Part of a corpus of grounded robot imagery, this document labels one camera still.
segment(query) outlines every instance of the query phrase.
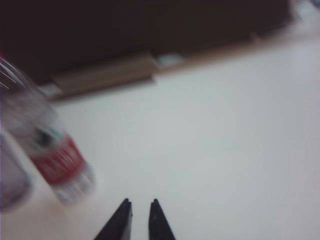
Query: bottle label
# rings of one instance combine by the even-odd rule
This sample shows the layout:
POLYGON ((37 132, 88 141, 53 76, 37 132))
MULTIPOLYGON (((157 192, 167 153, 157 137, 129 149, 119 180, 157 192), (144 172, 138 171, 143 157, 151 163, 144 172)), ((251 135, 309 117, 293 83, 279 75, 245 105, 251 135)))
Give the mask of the bottle label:
POLYGON ((60 145, 65 138, 64 126, 51 109, 37 113, 35 120, 23 121, 9 132, 29 157, 43 155, 60 145))
POLYGON ((50 185, 67 181, 85 166, 84 158, 68 135, 51 151, 30 158, 50 185))

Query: plastic water bottle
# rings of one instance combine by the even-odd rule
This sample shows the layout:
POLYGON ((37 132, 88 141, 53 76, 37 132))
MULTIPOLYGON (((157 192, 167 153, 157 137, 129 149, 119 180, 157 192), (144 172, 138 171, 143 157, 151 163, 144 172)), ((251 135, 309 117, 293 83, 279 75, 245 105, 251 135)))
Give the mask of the plastic water bottle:
POLYGON ((93 174, 57 113, 20 70, 0 57, 1 119, 55 195, 70 203, 93 185, 93 174))

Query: white table surface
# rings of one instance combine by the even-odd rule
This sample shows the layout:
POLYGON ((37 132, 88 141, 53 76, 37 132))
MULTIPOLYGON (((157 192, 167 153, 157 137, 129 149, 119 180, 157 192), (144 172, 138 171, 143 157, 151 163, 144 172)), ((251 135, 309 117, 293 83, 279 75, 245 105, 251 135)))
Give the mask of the white table surface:
POLYGON ((63 206, 36 170, 4 240, 92 240, 124 198, 132 240, 157 198, 177 240, 320 239, 320 35, 252 47, 54 105, 96 186, 63 206))

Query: dark background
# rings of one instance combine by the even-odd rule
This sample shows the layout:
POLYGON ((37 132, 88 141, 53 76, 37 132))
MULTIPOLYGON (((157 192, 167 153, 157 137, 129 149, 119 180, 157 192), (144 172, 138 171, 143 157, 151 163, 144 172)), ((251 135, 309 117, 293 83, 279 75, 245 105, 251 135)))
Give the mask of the dark background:
POLYGON ((6 1, 0 53, 43 84, 139 51, 184 54, 245 39, 289 17, 288 0, 6 1))

